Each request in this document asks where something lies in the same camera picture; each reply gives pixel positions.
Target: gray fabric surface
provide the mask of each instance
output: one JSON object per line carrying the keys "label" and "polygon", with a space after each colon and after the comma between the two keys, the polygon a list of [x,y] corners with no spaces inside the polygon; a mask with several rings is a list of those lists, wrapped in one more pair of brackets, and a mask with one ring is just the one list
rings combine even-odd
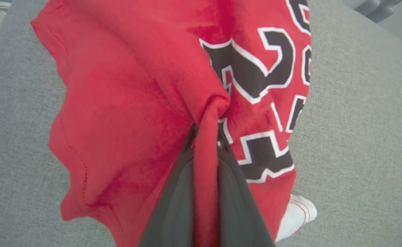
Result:
{"label": "gray fabric surface", "polygon": [[278,247],[402,246],[402,41],[312,0],[311,87],[289,141],[319,215]]}
{"label": "gray fabric surface", "polygon": [[[47,148],[64,87],[15,2],[0,27],[0,247],[113,246],[63,222],[68,172]],[[294,192],[319,210],[279,247],[402,246],[402,42],[341,1],[312,0],[312,80],[290,149]]]}
{"label": "gray fabric surface", "polygon": [[99,222],[60,218],[68,171],[47,142],[65,90],[29,24],[42,7],[16,2],[0,26],[0,247],[115,246]]}

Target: basketball jersey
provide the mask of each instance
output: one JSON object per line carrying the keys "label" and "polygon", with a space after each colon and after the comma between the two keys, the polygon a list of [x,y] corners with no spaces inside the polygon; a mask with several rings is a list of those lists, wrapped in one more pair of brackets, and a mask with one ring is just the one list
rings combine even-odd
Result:
{"label": "basketball jersey", "polygon": [[296,175],[287,141],[309,89],[308,10],[306,0],[49,0],[32,26],[67,89],[49,141],[70,172],[62,218],[92,217],[117,246],[136,246],[195,123],[195,245],[219,243],[218,129],[276,239]]}

